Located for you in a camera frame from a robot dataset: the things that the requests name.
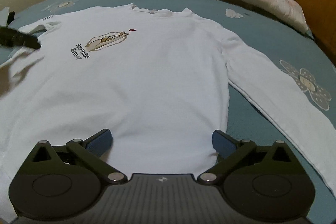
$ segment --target shirt sleeve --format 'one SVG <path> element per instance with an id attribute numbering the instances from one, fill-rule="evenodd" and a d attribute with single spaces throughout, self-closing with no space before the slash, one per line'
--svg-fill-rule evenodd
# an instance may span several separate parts
<path id="1" fill-rule="evenodd" d="M 51 31 L 60 25 L 60 17 L 59 15 L 51 15 L 40 19 L 34 23 L 23 26 L 18 29 L 18 31 L 23 33 L 34 33 L 42 30 Z"/>
<path id="2" fill-rule="evenodd" d="M 266 55 L 236 34 L 222 33 L 230 85 L 291 141 L 335 195 L 336 130 L 330 120 Z"/>

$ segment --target blue bed sheet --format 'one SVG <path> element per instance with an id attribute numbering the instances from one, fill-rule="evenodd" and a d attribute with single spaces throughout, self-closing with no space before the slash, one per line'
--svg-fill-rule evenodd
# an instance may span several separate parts
<path id="1" fill-rule="evenodd" d="M 224 28 L 237 33 L 247 45 L 266 54 L 284 73 L 289 73 L 286 70 L 288 66 L 292 70 L 296 68 L 299 74 L 305 72 L 305 70 L 300 72 L 302 68 L 308 70 L 310 79 L 315 79 L 315 82 L 311 80 L 310 89 L 303 86 L 302 90 L 311 103 L 336 126 L 336 69 L 314 41 L 278 21 L 220 0 L 46 0 L 17 14 L 10 27 L 17 29 L 52 14 L 59 15 L 94 6 L 115 7 L 129 3 L 134 3 L 140 8 L 169 9 L 174 12 L 188 7 L 199 16 L 212 19 Z M 226 9 L 234 10 L 243 17 L 227 17 Z M 0 64 L 14 52 L 15 50 L 0 48 Z M 308 214 L 309 220 L 314 224 L 330 224 L 336 219 L 336 200 L 319 175 L 296 148 L 238 91 L 232 87 L 229 87 L 229 90 L 227 133 L 236 139 L 251 139 L 258 145 L 271 145 L 275 140 L 286 141 L 309 174 L 316 189 L 315 201 Z M 321 101 L 313 101 L 315 93 L 321 95 L 319 97 Z"/>

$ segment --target bed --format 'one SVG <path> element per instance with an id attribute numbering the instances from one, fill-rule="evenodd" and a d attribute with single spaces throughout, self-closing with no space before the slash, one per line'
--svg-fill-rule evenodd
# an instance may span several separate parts
<path id="1" fill-rule="evenodd" d="M 89 7 L 117 7 L 134 3 L 149 10 L 168 9 L 180 12 L 188 7 L 197 15 L 211 19 L 236 34 L 250 47 L 265 54 L 283 73 L 288 64 L 298 71 L 308 70 L 316 85 L 328 90 L 331 98 L 318 105 L 308 90 L 308 100 L 336 126 L 336 69 L 315 44 L 309 30 L 299 31 L 290 23 L 279 20 L 274 14 L 243 0 L 46 0 L 18 13 L 10 24 L 18 29 L 50 15 L 83 10 Z M 11 58 L 18 49 L 0 48 L 0 63 Z M 336 219 L 336 200 L 322 177 L 291 143 L 265 116 L 251 105 L 236 89 L 229 86 L 230 103 L 227 134 L 236 139 L 251 139 L 257 145 L 271 145 L 275 140 L 286 141 L 314 183 L 316 196 L 308 214 L 314 224 L 330 224 Z M 9 220 L 11 212 L 1 212 L 1 218 Z"/>

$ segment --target gray polka dot flower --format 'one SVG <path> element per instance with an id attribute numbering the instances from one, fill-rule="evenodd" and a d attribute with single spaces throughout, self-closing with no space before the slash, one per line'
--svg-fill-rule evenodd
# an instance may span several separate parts
<path id="1" fill-rule="evenodd" d="M 298 71 L 291 64 L 283 60 L 280 60 L 280 64 L 285 68 L 283 72 L 291 76 L 303 92 L 309 92 L 315 104 L 323 110 L 329 110 L 329 101 L 331 101 L 330 93 L 316 84 L 315 77 L 308 70 L 301 68 L 300 71 Z"/>

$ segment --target silver screw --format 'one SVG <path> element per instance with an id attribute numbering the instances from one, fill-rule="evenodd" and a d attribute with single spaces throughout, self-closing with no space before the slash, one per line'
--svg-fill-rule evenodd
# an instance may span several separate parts
<path id="1" fill-rule="evenodd" d="M 210 181 L 214 181 L 217 178 L 217 176 L 215 174 L 212 174 L 212 173 L 203 173 L 200 176 L 200 178 L 203 181 L 210 182 Z"/>
<path id="2" fill-rule="evenodd" d="M 114 173 L 111 173 L 107 176 L 107 178 L 109 180 L 112 180 L 112 181 L 119 181 L 119 180 L 122 180 L 125 176 L 122 174 L 122 173 L 119 173 L 119 172 L 114 172 Z"/>

